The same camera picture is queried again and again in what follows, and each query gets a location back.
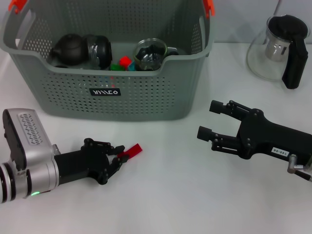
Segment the gray plastic basket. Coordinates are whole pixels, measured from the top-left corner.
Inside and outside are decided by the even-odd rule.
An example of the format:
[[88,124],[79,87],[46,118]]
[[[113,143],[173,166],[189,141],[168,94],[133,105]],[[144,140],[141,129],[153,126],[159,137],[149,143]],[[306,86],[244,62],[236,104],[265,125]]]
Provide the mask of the gray plastic basket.
[[[17,14],[16,9],[3,20],[0,47],[47,113],[120,121],[171,120],[189,113],[213,43],[213,17],[206,18],[202,0],[28,0]],[[16,46],[21,25],[25,33]],[[147,38],[187,55],[168,56],[152,72],[56,68],[49,53],[68,33],[105,35],[114,62],[132,58],[135,45]],[[90,88],[119,88],[121,95],[96,97]]]

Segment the black label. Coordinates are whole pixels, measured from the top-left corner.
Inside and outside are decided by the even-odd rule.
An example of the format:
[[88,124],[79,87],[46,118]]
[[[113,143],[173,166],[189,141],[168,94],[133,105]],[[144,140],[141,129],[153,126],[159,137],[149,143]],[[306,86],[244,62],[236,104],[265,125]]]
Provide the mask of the black label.
[[92,96],[121,96],[120,89],[89,89]]

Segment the glass teapot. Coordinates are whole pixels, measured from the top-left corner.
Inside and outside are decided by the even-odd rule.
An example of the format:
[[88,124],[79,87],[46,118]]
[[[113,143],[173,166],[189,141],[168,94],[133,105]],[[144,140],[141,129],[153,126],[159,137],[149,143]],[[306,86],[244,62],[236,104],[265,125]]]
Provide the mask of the glass teapot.
[[304,40],[309,35],[309,27],[294,16],[270,17],[249,47],[249,68],[261,78],[282,80],[288,89],[296,89],[308,59]]

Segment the orange basket handle clip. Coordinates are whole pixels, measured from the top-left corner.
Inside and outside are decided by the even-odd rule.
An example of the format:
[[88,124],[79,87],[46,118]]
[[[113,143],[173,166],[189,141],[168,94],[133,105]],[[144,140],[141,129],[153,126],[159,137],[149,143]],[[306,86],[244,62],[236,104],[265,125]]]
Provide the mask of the orange basket handle clip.
[[27,0],[12,0],[10,5],[9,5],[9,11],[15,5],[17,7],[17,9],[15,9],[15,14],[17,14],[18,12],[20,12],[23,9],[26,2],[27,2]]
[[209,18],[209,11],[212,16],[215,16],[215,6],[213,0],[203,0],[205,12],[206,12],[206,18]]

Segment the black teapot handle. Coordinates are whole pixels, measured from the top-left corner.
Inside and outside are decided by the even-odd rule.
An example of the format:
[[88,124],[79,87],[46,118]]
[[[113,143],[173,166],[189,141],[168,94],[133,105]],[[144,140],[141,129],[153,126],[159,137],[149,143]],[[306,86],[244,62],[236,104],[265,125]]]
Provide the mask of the black teapot handle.
[[298,88],[307,60],[308,51],[304,39],[299,36],[294,36],[289,46],[288,61],[282,77],[288,89]]

